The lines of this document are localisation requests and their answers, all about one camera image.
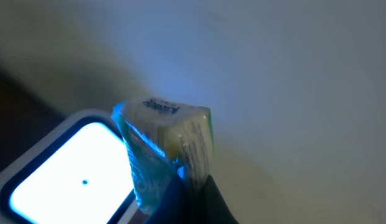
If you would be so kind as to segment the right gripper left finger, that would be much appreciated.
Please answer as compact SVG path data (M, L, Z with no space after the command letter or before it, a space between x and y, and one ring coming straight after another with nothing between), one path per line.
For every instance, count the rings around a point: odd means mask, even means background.
M144 224L191 223L191 196L183 180L175 175L154 212Z

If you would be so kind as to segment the green tissue pack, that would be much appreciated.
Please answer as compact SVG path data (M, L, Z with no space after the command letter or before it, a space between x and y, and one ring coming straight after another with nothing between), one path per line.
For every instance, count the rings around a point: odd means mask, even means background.
M174 176L197 194L210 174L210 108L146 97L114 106L112 119L128 151L139 209L152 214Z

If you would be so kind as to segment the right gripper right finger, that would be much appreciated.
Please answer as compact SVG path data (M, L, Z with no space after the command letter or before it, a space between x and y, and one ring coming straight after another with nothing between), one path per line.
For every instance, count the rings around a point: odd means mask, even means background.
M195 219L200 224L238 224L211 175L200 191Z

